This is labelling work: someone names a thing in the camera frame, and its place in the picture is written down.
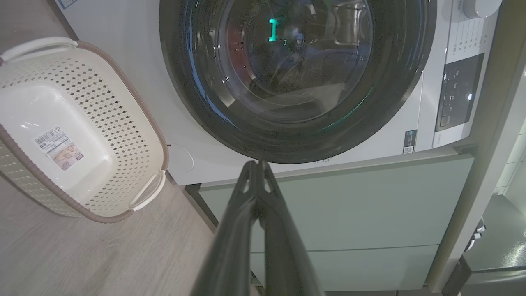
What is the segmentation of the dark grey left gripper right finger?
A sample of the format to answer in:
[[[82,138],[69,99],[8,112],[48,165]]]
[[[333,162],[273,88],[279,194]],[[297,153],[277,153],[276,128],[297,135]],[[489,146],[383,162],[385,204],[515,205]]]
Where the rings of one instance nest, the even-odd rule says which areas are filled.
[[[270,165],[258,162],[265,232],[265,296],[325,296]]]

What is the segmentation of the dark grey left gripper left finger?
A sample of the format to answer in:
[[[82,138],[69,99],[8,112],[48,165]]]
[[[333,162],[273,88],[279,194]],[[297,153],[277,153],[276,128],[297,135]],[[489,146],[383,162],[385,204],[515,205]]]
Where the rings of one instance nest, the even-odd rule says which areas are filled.
[[[191,296],[249,296],[257,162],[244,164]]]

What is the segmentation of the washing machine glass door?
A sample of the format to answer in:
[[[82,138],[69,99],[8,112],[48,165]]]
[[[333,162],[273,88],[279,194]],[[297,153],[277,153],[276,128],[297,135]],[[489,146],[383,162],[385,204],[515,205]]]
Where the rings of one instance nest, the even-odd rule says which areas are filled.
[[[278,164],[342,154],[402,108],[436,0],[160,0],[173,86],[235,152]]]

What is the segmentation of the white front-load washing machine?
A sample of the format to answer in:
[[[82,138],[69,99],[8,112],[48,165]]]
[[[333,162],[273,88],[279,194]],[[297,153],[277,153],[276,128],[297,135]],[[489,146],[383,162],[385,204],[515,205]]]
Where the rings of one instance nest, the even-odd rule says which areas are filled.
[[[503,0],[55,0],[112,58],[180,185],[454,154]]]

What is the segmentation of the dark washing machine display panel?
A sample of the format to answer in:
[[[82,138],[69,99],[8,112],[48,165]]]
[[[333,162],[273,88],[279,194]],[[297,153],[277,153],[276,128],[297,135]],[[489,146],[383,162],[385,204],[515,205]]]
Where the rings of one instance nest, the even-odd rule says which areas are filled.
[[[485,53],[445,65],[435,131],[470,120]]]

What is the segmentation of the white washing machine control knob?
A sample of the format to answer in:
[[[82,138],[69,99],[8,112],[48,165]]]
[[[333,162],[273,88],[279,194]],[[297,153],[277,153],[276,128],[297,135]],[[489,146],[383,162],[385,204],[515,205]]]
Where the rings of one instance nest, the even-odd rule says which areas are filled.
[[[464,15],[470,19],[487,18],[494,15],[502,0],[463,0]]]

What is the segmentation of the pale green cabinet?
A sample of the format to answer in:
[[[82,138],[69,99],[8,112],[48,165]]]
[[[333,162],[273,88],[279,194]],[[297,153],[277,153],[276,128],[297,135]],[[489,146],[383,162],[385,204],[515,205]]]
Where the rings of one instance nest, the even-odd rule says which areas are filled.
[[[419,290],[471,154],[277,180],[325,291]]]

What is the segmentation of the round white filter cover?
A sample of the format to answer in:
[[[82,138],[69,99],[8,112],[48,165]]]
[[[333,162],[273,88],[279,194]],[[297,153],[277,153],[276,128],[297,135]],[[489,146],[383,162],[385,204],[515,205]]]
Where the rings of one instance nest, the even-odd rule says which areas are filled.
[[[195,165],[194,158],[186,148],[176,143],[167,143],[168,171],[172,174],[189,173]]]

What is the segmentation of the black QR code sticker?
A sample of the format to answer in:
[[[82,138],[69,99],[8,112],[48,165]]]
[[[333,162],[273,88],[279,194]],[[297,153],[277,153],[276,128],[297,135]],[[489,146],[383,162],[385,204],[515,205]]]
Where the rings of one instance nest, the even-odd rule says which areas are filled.
[[[416,136],[416,129],[405,132],[402,154],[413,153],[415,151]]]

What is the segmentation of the small chrome fitting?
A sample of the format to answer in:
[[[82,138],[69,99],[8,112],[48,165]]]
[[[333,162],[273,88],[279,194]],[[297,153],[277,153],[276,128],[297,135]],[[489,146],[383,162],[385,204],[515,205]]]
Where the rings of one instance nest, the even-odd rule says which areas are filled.
[[[480,218],[479,220],[479,223],[477,223],[477,226],[466,246],[466,248],[464,249],[464,251],[469,251],[475,244],[475,242],[479,239],[481,239],[482,237],[482,234],[485,232],[486,230],[486,226],[485,226],[485,222],[484,222],[484,219],[483,217]]]

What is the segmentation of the basket paper label sticker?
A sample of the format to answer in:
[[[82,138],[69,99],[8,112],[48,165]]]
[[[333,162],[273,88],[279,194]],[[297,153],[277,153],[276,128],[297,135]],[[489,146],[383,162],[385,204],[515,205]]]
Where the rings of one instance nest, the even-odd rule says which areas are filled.
[[[58,125],[38,135],[34,142],[63,172],[71,169],[85,157],[80,148]]]

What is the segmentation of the white detergent drawer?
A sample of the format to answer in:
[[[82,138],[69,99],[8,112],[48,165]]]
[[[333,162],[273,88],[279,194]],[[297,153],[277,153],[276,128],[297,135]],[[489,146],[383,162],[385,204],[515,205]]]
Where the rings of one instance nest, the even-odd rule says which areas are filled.
[[[460,141],[471,133],[471,123],[464,123],[434,133],[432,148],[439,148]]]

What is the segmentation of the cream perforated laundry basket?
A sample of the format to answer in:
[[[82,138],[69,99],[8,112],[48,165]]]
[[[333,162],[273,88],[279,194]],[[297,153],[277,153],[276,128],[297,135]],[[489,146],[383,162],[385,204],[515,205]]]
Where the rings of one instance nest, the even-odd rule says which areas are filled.
[[[85,157],[60,170],[36,145],[60,126]],[[66,37],[0,54],[0,172],[65,217],[116,223],[166,183],[167,144],[139,93],[98,47]]]

